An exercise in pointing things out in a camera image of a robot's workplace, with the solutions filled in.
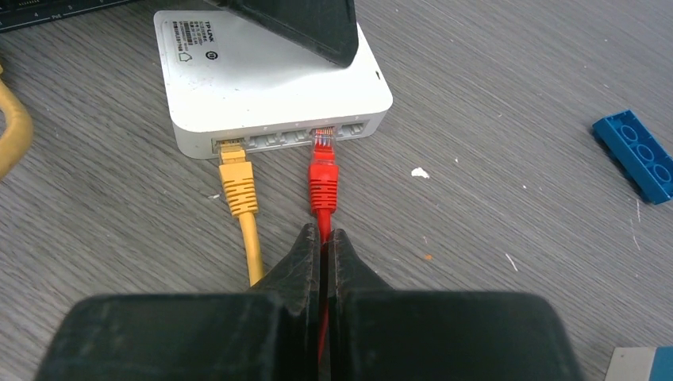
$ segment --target black object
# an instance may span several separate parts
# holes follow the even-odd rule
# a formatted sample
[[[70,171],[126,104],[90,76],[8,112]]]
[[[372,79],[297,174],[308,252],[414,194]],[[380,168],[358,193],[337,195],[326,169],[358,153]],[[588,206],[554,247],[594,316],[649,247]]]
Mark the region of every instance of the black object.
[[[353,0],[219,0],[218,5],[341,67],[355,59],[359,39]]]
[[[135,0],[0,0],[0,33]]]
[[[36,381],[317,379],[319,292],[336,381],[580,381],[545,300],[508,292],[395,291],[337,230],[317,230],[243,294],[112,295],[66,316]]]

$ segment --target lego stud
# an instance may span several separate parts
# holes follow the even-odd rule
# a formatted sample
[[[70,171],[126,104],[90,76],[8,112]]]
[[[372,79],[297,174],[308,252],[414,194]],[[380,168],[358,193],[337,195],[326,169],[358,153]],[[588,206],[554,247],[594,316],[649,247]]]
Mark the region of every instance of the lego stud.
[[[640,156],[643,161],[650,162],[654,160],[654,153],[652,153],[652,150],[646,145],[639,144],[636,147],[636,152],[638,152],[638,156]]]
[[[661,183],[669,183],[671,181],[671,173],[663,165],[655,164],[652,171]]]
[[[628,141],[634,142],[638,140],[638,134],[635,129],[632,129],[629,125],[623,125],[620,129],[621,135]]]

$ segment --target scratch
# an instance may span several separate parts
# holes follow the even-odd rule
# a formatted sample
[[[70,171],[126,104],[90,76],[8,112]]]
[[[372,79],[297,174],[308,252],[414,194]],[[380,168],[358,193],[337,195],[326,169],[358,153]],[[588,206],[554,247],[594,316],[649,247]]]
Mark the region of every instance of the scratch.
[[[510,260],[510,263],[512,264],[512,267],[514,267],[514,270],[516,272],[519,272],[519,269],[517,268],[517,265],[512,260],[512,257],[510,256],[510,254],[505,253],[505,256],[507,257],[508,260]]]
[[[631,234],[633,235],[633,242],[636,244],[636,248],[638,248],[638,251],[640,251],[640,245],[638,244],[638,240],[636,239],[636,230],[633,228],[633,219],[629,218],[629,222],[631,222]]]

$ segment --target tabletop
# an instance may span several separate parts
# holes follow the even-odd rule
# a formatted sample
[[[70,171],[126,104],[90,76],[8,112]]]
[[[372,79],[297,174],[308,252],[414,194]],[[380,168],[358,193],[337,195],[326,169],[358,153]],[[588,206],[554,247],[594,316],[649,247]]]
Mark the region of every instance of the tabletop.
[[[248,285],[217,163],[175,145],[141,0],[0,35],[35,141],[0,186],[0,379],[30,379],[93,294]],[[673,149],[667,0],[363,0],[394,96],[339,144],[334,226],[400,289],[515,290],[555,307],[589,380],[615,346],[673,344],[671,205],[644,204],[590,135],[632,109]],[[308,211],[309,149],[250,155],[267,268]],[[422,168],[429,177],[412,176]]]

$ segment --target red ethernet cable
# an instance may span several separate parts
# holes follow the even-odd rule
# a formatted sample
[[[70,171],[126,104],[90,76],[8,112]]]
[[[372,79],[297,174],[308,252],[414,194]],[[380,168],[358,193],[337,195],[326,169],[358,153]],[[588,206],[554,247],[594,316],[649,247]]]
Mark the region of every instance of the red ethernet cable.
[[[337,192],[339,186],[339,166],[334,163],[334,129],[315,129],[313,131],[313,153],[309,166],[309,198],[311,213],[315,214],[321,242],[321,282],[327,282],[327,249],[325,243],[332,232],[332,214],[337,211]],[[327,285],[321,285],[319,302],[318,363],[322,358],[327,335],[328,308]]]

